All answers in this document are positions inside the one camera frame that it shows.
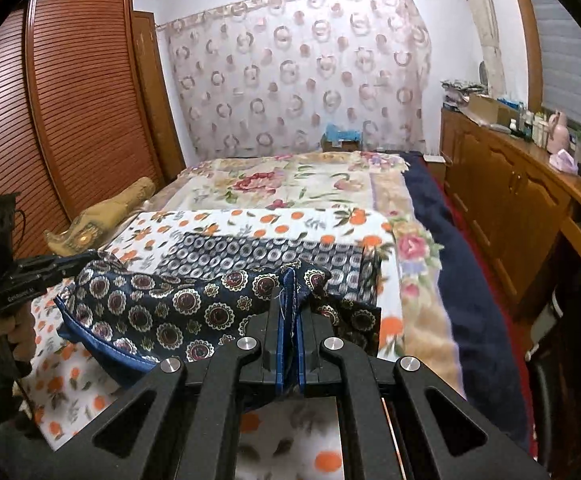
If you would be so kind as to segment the person left hand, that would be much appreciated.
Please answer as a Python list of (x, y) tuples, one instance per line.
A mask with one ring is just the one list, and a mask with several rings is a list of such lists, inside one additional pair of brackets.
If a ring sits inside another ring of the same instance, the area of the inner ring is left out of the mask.
[(15, 361), (29, 363), (36, 353), (36, 320), (30, 302), (22, 304), (14, 315), (0, 318), (0, 341), (6, 340)]

